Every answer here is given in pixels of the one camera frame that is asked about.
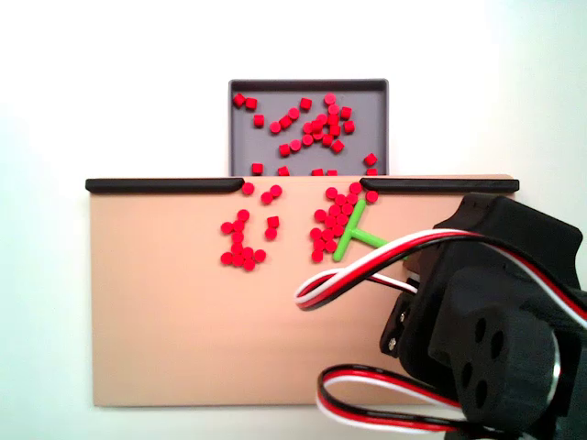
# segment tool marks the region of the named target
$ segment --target white wall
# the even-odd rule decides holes
[[[0,2],[0,437],[384,438],[312,408],[94,408],[83,181],[226,175],[230,79],[385,77],[392,173],[511,173],[587,231],[586,5]]]

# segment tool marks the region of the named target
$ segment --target gray tray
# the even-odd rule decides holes
[[[233,80],[229,84],[230,105],[230,175],[250,176],[250,165],[261,162],[263,175],[276,175],[277,169],[286,165],[293,176],[307,176],[316,168],[337,170],[338,175],[364,175],[367,166],[363,159],[374,153],[378,161],[373,168],[381,175],[387,174],[387,80],[334,80],[334,81],[273,81]],[[316,142],[309,148],[302,147],[298,153],[282,158],[281,144],[301,139],[304,122],[316,119],[320,113],[327,114],[324,95],[332,92],[337,104],[352,107],[351,120],[355,132],[345,135],[342,130],[339,139],[345,148],[334,154],[330,148]],[[237,108],[232,97],[241,93],[257,98],[255,111]],[[309,112],[300,111],[300,117],[293,124],[273,135],[269,130],[272,121],[285,116],[291,107],[299,108],[302,97],[312,100]],[[256,128],[253,115],[263,114],[265,126]]]

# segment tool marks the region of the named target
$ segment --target cable bundle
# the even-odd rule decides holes
[[[377,272],[422,249],[456,241],[482,243],[513,261],[542,288],[556,305],[582,328],[587,329],[587,311],[581,300],[562,283],[556,281],[532,257],[502,240],[458,229],[430,229],[404,236],[373,250],[346,268],[320,272],[306,280],[298,288],[295,292],[295,302],[302,310],[314,310],[337,299],[338,296],[364,280],[416,294],[413,286],[384,277]],[[427,385],[391,371],[362,365],[338,365],[327,368],[320,374],[316,397],[318,408],[338,422],[362,428],[407,434],[428,434],[459,429],[485,435],[486,438],[501,438],[502,436],[501,433],[462,420],[376,411],[349,405],[339,401],[327,391],[329,385],[341,381],[370,383],[389,390],[400,391],[436,405],[448,406],[452,409],[460,408],[458,402],[442,396]]]

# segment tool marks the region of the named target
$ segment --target screw hole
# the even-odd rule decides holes
[[[481,408],[485,404],[486,399],[487,382],[485,380],[480,380],[477,384],[477,388],[475,389],[475,401],[477,403],[477,408]]]
[[[492,359],[496,359],[504,347],[504,332],[499,331],[492,337]]]
[[[471,382],[471,376],[473,375],[473,365],[470,362],[467,362],[460,373],[460,380],[462,383],[462,388],[467,388],[469,386],[469,382]]]
[[[485,323],[484,318],[481,318],[479,321],[477,321],[477,324],[475,325],[475,342],[477,344],[479,344],[483,340],[483,337],[485,336],[486,327],[487,323]]]

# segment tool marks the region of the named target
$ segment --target wooden board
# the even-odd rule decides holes
[[[324,191],[353,177],[247,178],[245,197],[228,194],[91,195],[94,404],[99,406],[297,404],[314,402],[318,373],[357,362],[402,371],[378,341],[397,292],[362,283],[329,305],[301,312],[295,289],[335,267],[314,264],[308,233]],[[269,206],[260,194],[283,195]],[[389,240],[432,227],[461,194],[382,195],[360,227]],[[224,267],[230,238],[220,225],[251,212],[245,244],[268,257],[254,271]],[[263,237],[278,215],[279,235]],[[351,242],[345,266],[371,251]],[[385,274],[404,279],[400,265]],[[354,402],[407,403],[385,392],[341,391]]]

